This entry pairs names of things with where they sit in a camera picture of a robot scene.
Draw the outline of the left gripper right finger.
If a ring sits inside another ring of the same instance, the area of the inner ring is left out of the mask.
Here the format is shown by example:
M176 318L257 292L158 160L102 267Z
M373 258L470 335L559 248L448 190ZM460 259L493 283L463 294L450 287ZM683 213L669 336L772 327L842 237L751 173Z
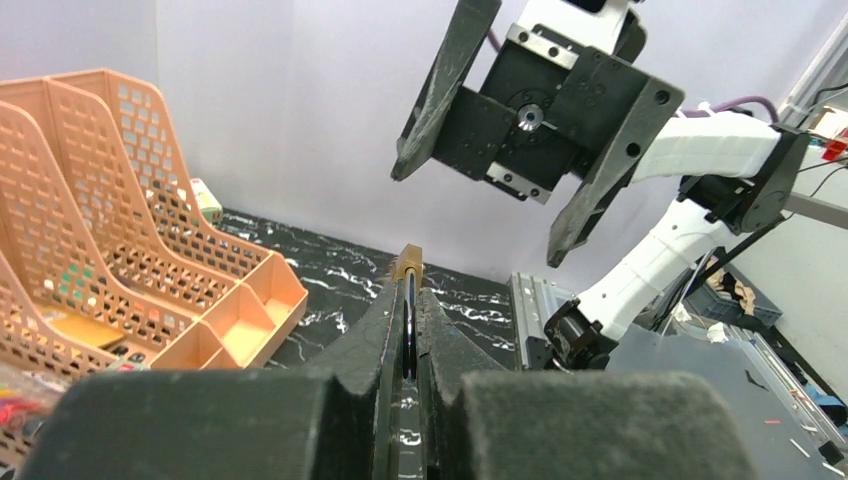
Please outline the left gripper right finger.
M725 401L684 372L505 369L420 293L428 479L752 479Z

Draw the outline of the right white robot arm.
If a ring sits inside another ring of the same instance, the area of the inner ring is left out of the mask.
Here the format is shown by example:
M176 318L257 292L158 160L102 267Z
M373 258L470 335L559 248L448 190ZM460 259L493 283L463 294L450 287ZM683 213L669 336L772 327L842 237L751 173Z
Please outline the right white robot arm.
M456 5L391 176L403 181L435 160L539 203L576 176L579 187L550 228L551 267L587 242L624 188L678 178L649 233L527 341L532 369L602 369L684 269L781 221L809 137L740 113L683 113L683 92L635 64L647 35L630 1L529 2L471 90L466 77L499 9L497 1Z

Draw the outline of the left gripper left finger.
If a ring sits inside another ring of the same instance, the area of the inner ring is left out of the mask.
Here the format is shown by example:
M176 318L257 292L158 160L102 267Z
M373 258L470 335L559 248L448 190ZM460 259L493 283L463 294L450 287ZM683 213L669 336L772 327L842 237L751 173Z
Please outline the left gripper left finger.
M72 387L23 479L393 479L406 296L296 368L108 372Z

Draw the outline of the brass long-shackle padlock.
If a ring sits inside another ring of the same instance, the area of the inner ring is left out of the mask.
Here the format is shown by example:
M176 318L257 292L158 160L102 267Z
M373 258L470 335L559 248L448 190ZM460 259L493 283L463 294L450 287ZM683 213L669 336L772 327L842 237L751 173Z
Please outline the brass long-shackle padlock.
M402 369L406 380L417 378L417 296L423 276L422 249L407 244L395 257L390 278L399 283L403 300Z

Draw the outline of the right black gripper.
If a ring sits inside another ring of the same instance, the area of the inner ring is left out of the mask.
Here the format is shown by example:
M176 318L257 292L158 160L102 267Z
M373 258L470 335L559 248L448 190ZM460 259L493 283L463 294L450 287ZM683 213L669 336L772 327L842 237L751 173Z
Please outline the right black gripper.
M569 72L549 53L536 55L521 46L526 32L506 40L479 91L460 89L501 5L496 0L457 3L396 142L392 180L407 179L433 156L519 201L544 204L576 163L580 148L557 131L552 111ZM682 90L647 80L552 223L548 266L560 266L586 242L624 178L683 100Z

